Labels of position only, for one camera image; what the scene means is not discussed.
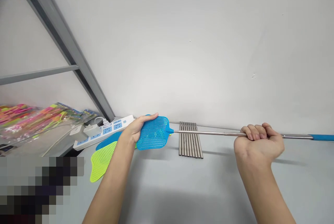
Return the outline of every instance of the blue handle grip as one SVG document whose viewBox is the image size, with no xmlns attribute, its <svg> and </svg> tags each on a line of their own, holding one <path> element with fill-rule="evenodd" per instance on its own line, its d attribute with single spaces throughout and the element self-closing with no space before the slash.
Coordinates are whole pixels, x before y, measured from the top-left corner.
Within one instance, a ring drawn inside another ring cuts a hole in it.
<svg viewBox="0 0 334 224">
<path fill-rule="evenodd" d="M 311 135 L 315 141 L 334 141 L 334 135 Z"/>
</svg>

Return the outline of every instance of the white wall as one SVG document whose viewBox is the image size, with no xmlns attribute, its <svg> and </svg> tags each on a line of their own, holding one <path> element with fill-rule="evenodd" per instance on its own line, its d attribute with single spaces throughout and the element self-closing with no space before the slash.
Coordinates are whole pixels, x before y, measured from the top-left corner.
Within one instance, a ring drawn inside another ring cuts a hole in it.
<svg viewBox="0 0 334 224">
<path fill-rule="evenodd" d="M 333 0 L 55 1 L 117 116 L 334 134 Z"/>
<path fill-rule="evenodd" d="M 26 0 L 0 0 L 1 76 L 67 65 Z M 57 101 L 97 111 L 73 72 L 0 86 L 0 104 L 47 107 Z"/>
</svg>

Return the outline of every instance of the metal shelf frame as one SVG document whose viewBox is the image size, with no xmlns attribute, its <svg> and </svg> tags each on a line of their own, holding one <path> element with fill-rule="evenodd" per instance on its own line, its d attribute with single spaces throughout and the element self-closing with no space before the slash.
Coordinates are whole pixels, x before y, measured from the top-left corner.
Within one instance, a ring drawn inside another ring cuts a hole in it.
<svg viewBox="0 0 334 224">
<path fill-rule="evenodd" d="M 107 120 L 111 121 L 115 115 L 54 0 L 27 1 L 41 20 L 69 66 L 2 76 L 0 77 L 0 85 L 73 71 L 100 113 Z"/>
</svg>

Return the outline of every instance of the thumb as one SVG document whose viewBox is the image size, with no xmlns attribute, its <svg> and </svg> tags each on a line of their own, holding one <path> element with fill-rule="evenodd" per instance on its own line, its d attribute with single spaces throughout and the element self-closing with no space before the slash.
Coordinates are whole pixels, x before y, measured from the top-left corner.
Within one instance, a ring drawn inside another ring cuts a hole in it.
<svg viewBox="0 0 334 224">
<path fill-rule="evenodd" d="M 141 123 L 144 123 L 146 121 L 149 121 L 149 120 L 154 120 L 158 117 L 158 113 L 155 113 L 153 115 L 142 115 L 138 118 L 138 120 L 141 122 Z"/>
<path fill-rule="evenodd" d="M 279 139 L 282 138 L 282 136 L 279 133 L 277 133 L 275 130 L 273 130 L 268 123 L 263 123 L 262 126 L 265 128 L 265 131 L 267 132 L 267 135 L 270 137 L 270 139 L 275 141 L 275 140 L 278 140 L 277 137 L 279 137 Z"/>
</svg>

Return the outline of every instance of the plug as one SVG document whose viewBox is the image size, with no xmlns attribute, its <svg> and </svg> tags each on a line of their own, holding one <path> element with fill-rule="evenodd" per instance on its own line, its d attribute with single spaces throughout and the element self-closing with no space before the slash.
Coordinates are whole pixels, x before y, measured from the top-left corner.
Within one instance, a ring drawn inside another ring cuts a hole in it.
<svg viewBox="0 0 334 224">
<path fill-rule="evenodd" d="M 84 126 L 80 125 L 77 126 L 75 129 L 73 129 L 70 134 L 69 138 L 72 139 L 73 141 L 81 142 L 87 139 L 87 135 L 84 133 Z"/>
<path fill-rule="evenodd" d="M 103 127 L 109 127 L 111 125 L 111 123 L 109 121 L 107 121 L 107 119 L 103 119 Z"/>
<path fill-rule="evenodd" d="M 88 125 L 83 132 L 88 135 L 89 137 L 93 137 L 95 135 L 98 135 L 102 132 L 102 129 L 97 124 L 94 125 Z"/>
</svg>

